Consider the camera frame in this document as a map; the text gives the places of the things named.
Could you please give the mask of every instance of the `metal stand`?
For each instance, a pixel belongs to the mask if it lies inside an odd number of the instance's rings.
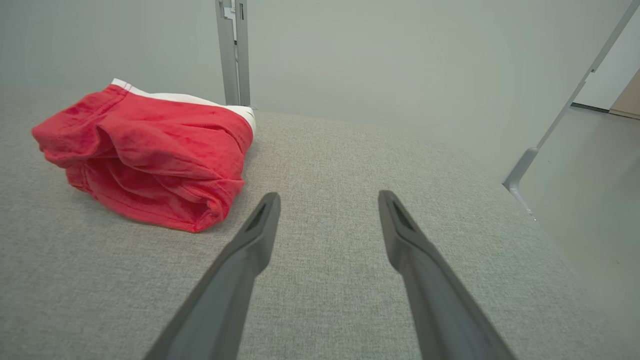
[[[567,101],[567,103],[564,105],[563,109],[560,111],[560,114],[558,114],[553,124],[551,124],[551,126],[549,127],[545,135],[542,136],[542,139],[540,139],[540,142],[538,142],[538,145],[536,147],[527,149],[524,152],[520,160],[518,160],[518,163],[516,164],[516,166],[513,168],[509,176],[507,176],[507,179],[504,181],[503,183],[504,187],[507,188],[507,190],[509,190],[509,192],[513,196],[515,196],[515,198],[518,199],[518,201],[520,201],[522,206],[524,206],[524,208],[527,210],[527,212],[531,216],[533,216],[533,211],[527,205],[525,199],[522,197],[522,194],[520,193],[520,180],[522,180],[522,177],[524,176],[525,172],[527,172],[527,169],[529,168],[529,166],[531,166],[533,159],[536,157],[536,155],[538,155],[540,148],[542,148],[542,145],[544,145],[544,143],[547,141],[547,138],[549,138],[549,136],[551,135],[551,132],[553,132],[553,130],[556,128],[556,126],[560,122],[560,119],[562,118],[562,116],[564,116],[564,113],[567,111],[569,106],[571,106],[571,103],[573,102],[573,100],[575,100],[576,96],[578,96],[578,94],[580,93],[580,90],[582,90],[582,87],[586,83],[589,75],[592,72],[596,71],[596,69],[602,63],[602,60],[604,60],[604,58],[607,56],[607,53],[609,52],[609,50],[611,50],[611,47],[613,46],[613,44],[615,44],[616,40],[620,36],[620,33],[622,33],[622,30],[624,30],[625,26],[629,22],[629,19],[631,19],[631,16],[633,16],[633,14],[636,12],[636,9],[638,9],[639,5],[640,5],[640,0],[633,0],[631,2],[631,5],[629,5],[625,14],[622,15],[620,22],[618,23],[616,28],[613,30],[613,33],[611,33],[611,36],[609,37],[607,42],[604,44],[604,47],[596,57],[596,60],[594,60],[589,70],[582,78],[582,81],[578,84],[578,87],[573,91],[573,94],[569,98],[569,101]]]
[[[236,0],[237,41],[234,40],[234,22],[231,18],[225,16],[225,8],[231,8],[231,0],[218,0],[218,5],[216,6],[222,80],[225,85],[227,105],[251,106],[249,95],[248,9],[246,1]]]

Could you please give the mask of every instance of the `red shorts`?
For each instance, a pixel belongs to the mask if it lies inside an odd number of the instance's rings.
[[[107,208],[195,233],[227,217],[254,129],[251,108],[147,94],[116,79],[33,137],[72,186]]]

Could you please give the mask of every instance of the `white stripe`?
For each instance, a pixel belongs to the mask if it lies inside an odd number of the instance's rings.
[[[167,101],[175,101],[175,102],[186,102],[188,104],[218,106],[220,108],[229,109],[229,110],[233,111],[234,113],[242,116],[242,118],[245,119],[247,121],[247,123],[249,123],[249,126],[251,126],[251,130],[253,132],[253,135],[255,136],[255,116],[253,115],[253,109],[251,109],[248,106],[220,105],[220,104],[216,104],[215,102],[212,102],[212,101],[209,101],[209,100],[201,99],[199,97],[186,95],[186,94],[168,94],[168,93],[164,93],[164,92],[160,92],[160,93],[156,93],[156,94],[150,94],[150,93],[144,92],[144,91],[140,90],[139,88],[136,88],[135,86],[127,83],[126,81],[122,81],[120,79],[114,79],[111,82],[111,84],[119,86],[119,87],[123,88],[124,90],[127,90],[128,92],[130,92],[132,94],[148,97],[148,98],[151,98],[151,99],[167,100]]]

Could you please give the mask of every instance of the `white wall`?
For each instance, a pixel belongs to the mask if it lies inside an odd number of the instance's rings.
[[[252,104],[410,127],[466,149],[503,181],[630,3],[252,1]]]
[[[611,109],[622,91],[640,69],[640,11],[620,34],[596,72],[589,75],[574,102]]]
[[[215,1],[2,0],[0,85],[148,92],[224,102]]]

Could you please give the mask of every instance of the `gray fabric surface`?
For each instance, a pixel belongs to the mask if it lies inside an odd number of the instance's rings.
[[[0,357],[138,359],[266,193],[282,197],[240,359],[417,359],[378,190],[393,190],[520,359],[633,357],[556,246],[465,154],[411,134],[258,114],[246,187],[200,234],[70,187],[30,129],[78,94],[3,94]]]

